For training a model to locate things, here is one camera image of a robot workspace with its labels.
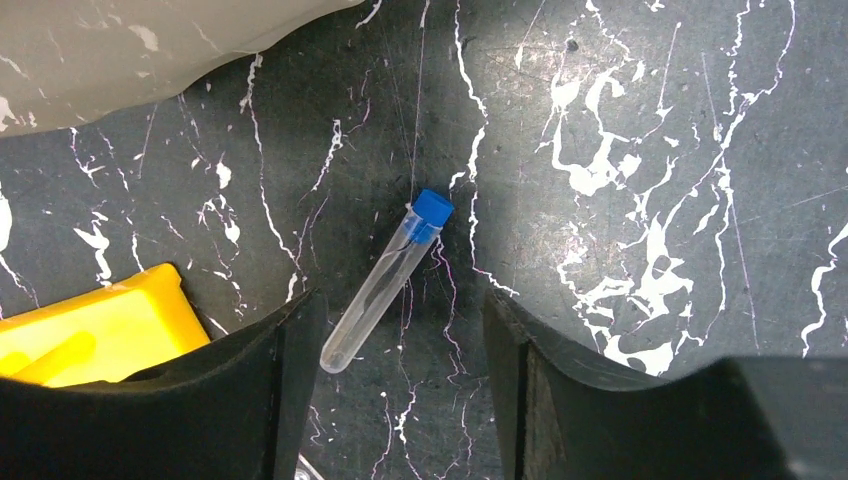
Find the blue capped tube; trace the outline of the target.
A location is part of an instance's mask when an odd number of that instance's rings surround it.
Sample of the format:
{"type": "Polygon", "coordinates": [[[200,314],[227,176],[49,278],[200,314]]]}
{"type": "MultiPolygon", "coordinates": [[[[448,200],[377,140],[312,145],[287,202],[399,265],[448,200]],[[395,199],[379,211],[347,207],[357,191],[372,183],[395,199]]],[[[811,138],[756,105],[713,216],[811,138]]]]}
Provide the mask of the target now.
{"type": "Polygon", "coordinates": [[[424,189],[412,204],[367,279],[325,341],[320,367],[344,371],[380,322],[454,211],[440,194],[424,189]]]}

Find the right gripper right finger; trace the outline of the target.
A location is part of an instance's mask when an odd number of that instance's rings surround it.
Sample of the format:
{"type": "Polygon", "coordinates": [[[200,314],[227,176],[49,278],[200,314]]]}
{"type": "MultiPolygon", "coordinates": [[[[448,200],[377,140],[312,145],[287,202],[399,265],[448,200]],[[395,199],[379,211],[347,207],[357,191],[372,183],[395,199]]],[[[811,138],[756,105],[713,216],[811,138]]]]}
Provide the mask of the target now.
{"type": "Polygon", "coordinates": [[[729,357],[668,381],[500,291],[482,307],[508,479],[843,479],[847,362],[729,357]]]}

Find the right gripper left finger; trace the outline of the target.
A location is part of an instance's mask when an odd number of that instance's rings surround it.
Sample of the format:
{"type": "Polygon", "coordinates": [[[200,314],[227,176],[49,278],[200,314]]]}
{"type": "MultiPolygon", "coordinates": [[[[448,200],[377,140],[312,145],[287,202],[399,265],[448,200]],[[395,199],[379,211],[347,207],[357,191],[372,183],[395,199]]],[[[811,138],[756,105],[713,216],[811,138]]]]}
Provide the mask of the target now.
{"type": "Polygon", "coordinates": [[[5,479],[291,479],[327,304],[309,290],[118,383],[1,384],[5,479]]]}

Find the beige plastic tub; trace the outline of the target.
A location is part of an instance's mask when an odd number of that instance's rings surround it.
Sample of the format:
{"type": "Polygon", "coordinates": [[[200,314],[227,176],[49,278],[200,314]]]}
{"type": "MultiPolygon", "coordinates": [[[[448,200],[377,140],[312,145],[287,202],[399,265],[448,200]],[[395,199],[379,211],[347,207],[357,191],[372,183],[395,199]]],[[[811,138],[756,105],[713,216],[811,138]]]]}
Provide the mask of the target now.
{"type": "Polygon", "coordinates": [[[170,98],[350,1],[4,1],[1,134],[170,98]]]}

